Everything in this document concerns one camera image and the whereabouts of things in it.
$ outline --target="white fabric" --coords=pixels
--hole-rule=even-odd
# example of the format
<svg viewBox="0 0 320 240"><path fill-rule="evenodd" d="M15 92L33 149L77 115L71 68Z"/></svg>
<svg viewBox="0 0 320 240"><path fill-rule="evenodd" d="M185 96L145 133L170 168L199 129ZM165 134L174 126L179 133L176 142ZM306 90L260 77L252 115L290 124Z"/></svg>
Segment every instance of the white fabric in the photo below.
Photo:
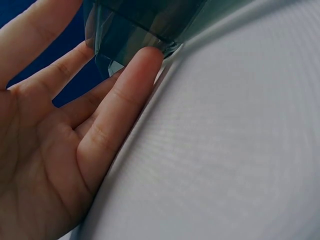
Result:
<svg viewBox="0 0 320 240"><path fill-rule="evenodd" d="M256 0L165 73L74 239L320 239L320 0Z"/></svg>

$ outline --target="blue background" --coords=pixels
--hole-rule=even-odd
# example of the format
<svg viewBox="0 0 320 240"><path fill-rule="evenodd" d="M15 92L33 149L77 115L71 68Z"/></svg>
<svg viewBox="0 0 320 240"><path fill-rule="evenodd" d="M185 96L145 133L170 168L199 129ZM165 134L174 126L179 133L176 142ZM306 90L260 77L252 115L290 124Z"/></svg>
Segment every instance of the blue background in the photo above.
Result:
<svg viewBox="0 0 320 240"><path fill-rule="evenodd" d="M35 0L0 0L0 28L15 16L27 9ZM78 11L65 31L43 52L33 63L17 75L10 85L20 82L73 49L84 36L84 19L82 8ZM53 103L60 107L86 93L99 84L102 78L95 62L89 62L65 89L54 99Z"/></svg>

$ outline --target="palm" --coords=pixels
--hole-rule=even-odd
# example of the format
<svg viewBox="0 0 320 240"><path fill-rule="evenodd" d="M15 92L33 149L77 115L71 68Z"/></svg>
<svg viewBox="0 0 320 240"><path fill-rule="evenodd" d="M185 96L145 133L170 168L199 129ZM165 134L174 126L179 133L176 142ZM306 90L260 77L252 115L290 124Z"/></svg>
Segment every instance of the palm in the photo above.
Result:
<svg viewBox="0 0 320 240"><path fill-rule="evenodd" d="M6 59L0 63L3 239L55 239L79 222L150 94L162 62L161 53L145 49L122 74L56 108L52 99L92 57L81 43L6 90L8 81L59 35L80 4L38 1L0 29L0 57ZM24 31L28 35L21 40Z"/></svg>

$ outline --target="finger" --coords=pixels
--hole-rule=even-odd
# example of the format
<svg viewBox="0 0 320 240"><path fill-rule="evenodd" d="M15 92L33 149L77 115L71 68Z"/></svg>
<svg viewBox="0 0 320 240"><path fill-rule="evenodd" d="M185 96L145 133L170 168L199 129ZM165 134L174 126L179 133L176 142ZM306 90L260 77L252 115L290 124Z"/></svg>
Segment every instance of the finger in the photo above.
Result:
<svg viewBox="0 0 320 240"><path fill-rule="evenodd" d="M73 129L93 115L99 104L114 86L121 72L122 70L118 71L85 95L60 108L67 115L69 124Z"/></svg>
<svg viewBox="0 0 320 240"><path fill-rule="evenodd" d="M97 190L141 112L162 61L157 49L140 50L98 107L99 115L77 150L79 168L92 191Z"/></svg>
<svg viewBox="0 0 320 240"><path fill-rule="evenodd" d="M54 99L93 55L93 50L82 42L66 55L31 76L27 80L28 87L39 86L40 91L44 91L49 98Z"/></svg>
<svg viewBox="0 0 320 240"><path fill-rule="evenodd" d="M38 0L0 29L0 90L61 34L82 0Z"/></svg>

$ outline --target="hand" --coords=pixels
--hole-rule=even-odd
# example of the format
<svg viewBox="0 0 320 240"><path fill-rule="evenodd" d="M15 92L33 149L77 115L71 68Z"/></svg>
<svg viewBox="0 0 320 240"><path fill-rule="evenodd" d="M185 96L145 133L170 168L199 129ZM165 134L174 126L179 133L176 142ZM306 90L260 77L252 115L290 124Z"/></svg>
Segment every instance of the hand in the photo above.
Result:
<svg viewBox="0 0 320 240"><path fill-rule="evenodd" d="M141 50L120 74L56 108L92 58L81 43L6 89L66 27L81 0L38 0L0 29L0 238L54 240L87 212L150 95L163 55Z"/></svg>

